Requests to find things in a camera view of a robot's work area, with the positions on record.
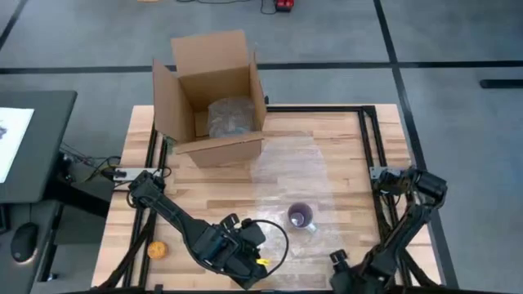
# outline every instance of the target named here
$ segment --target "white paper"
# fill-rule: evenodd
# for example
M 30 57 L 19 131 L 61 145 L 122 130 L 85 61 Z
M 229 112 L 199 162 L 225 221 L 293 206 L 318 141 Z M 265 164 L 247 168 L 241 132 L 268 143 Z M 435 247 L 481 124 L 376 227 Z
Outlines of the white paper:
M 0 108 L 0 183 L 6 181 L 34 109 Z

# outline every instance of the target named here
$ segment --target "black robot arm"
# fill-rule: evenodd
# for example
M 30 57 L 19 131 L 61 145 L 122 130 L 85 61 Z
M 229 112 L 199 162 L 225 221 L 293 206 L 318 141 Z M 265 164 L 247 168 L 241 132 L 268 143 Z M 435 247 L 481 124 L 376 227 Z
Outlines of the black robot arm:
M 446 181 L 415 168 L 386 169 L 374 181 L 373 188 L 398 197 L 405 194 L 405 214 L 387 238 L 367 253 L 361 264 L 350 267 L 343 250 L 330 255 L 335 271 L 330 283 L 336 294 L 384 293 L 398 269 L 400 252 L 430 220 L 432 212 L 443 205 L 447 191 Z
M 132 199 L 156 211 L 180 231 L 184 243 L 199 265 L 217 274 L 231 277 L 243 289 L 268 276 L 266 267 L 258 264 L 259 245 L 265 235 L 255 221 L 228 215 L 219 225 L 191 217 L 163 193 L 163 178 L 143 171 L 130 185 Z

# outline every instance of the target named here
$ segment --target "wooden tabletop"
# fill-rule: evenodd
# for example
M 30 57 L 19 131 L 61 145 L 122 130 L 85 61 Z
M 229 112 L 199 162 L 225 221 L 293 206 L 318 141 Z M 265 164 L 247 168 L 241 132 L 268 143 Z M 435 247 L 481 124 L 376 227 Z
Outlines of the wooden tabletop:
M 408 167 L 409 151 L 396 105 L 375 106 L 388 165 Z M 122 166 L 144 166 L 153 115 L 152 106 L 135 106 Z M 253 289 L 330 289 L 333 269 L 329 253 L 343 248 L 349 254 L 349 263 L 354 265 L 379 241 L 357 115 L 268 113 L 263 132 L 262 153 L 250 162 L 197 168 L 187 155 L 169 155 L 167 165 L 172 174 L 166 179 L 165 194 L 194 218 L 209 223 L 237 213 L 240 220 L 267 219 L 287 230 L 287 260 Z M 129 247 L 135 210 L 127 205 L 125 196 L 125 192 L 114 193 L 93 286 L 107 279 Z M 313 234 L 290 227 L 287 209 L 295 202 L 311 206 L 317 227 Z M 400 202 L 400 216 L 404 209 Z M 261 226 L 267 239 L 261 255 L 274 266 L 283 255 L 284 238 L 277 229 Z M 240 289 L 230 278 L 196 265 L 178 231 L 161 217 L 154 239 L 165 242 L 169 253 L 162 260 L 150 262 L 148 289 L 158 283 L 166 290 Z M 427 228 L 420 231 L 408 250 L 438 283 L 440 276 Z M 142 250 L 135 262 L 132 285 L 137 284 L 141 253 Z

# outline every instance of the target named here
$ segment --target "small orange object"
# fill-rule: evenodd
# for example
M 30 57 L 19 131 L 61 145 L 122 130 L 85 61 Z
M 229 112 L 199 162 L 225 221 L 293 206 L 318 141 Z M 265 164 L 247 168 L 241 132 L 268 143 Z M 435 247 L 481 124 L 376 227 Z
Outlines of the small orange object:
M 167 255 L 167 244 L 161 241 L 154 241 L 147 247 L 147 255 L 151 259 L 162 259 Z

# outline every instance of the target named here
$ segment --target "cardboard box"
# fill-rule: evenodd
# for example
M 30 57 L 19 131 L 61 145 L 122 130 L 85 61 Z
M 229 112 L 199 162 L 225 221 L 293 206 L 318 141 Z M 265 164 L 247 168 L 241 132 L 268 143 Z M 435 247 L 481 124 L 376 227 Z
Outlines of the cardboard box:
M 189 154 L 208 167 L 255 158 L 262 151 L 266 105 L 254 54 L 248 54 L 244 32 L 174 38 L 177 77 L 153 60 L 154 125 L 176 141 L 177 154 Z M 256 131 L 209 139 L 208 106 L 226 97 L 249 96 Z

